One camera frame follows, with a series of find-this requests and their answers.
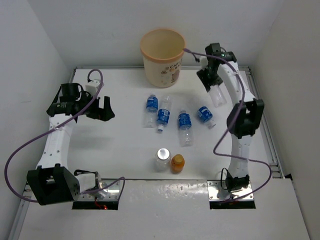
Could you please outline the clear unlabelled plastic bottle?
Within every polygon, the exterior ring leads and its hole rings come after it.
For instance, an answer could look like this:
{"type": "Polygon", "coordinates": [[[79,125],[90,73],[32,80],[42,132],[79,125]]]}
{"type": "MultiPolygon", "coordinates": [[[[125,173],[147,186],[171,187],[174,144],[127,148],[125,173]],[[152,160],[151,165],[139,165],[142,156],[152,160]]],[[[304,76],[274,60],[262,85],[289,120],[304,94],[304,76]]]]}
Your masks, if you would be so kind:
{"type": "Polygon", "coordinates": [[[219,85],[212,85],[208,93],[213,105],[216,108],[219,108],[227,103],[226,98],[219,85]]]}

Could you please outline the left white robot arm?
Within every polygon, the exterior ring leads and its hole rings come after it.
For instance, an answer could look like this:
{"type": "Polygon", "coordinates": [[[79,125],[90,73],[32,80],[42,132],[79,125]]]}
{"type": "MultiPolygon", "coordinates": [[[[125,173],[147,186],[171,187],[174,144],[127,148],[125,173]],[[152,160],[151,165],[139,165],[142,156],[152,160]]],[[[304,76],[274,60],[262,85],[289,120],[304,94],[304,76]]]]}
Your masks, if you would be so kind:
{"type": "Polygon", "coordinates": [[[72,132],[84,107],[83,115],[103,122],[114,118],[110,98],[104,97],[103,107],[95,94],[101,83],[90,80],[82,87],[79,83],[64,83],[60,86],[53,102],[47,109],[49,131],[44,151],[36,169],[27,173],[27,182],[38,203],[42,206],[74,202],[81,194],[89,191],[96,194],[102,187],[96,171],[70,172],[68,151],[72,132]]]}

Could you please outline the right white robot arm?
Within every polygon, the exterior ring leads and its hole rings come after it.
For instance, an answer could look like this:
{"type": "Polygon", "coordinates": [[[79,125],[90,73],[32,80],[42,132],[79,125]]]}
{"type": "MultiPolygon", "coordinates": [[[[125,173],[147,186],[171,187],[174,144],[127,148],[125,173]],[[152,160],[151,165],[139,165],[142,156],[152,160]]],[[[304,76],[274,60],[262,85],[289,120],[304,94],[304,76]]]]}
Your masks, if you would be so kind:
{"type": "Polygon", "coordinates": [[[214,92],[224,84],[233,108],[227,117],[227,133],[231,135],[230,164],[226,171],[225,190],[239,191],[249,185],[248,161],[252,138],[259,128],[265,104],[256,98],[239,73],[233,52],[224,51],[219,43],[211,43],[198,61],[201,70],[196,74],[211,100],[221,103],[214,92]]]}

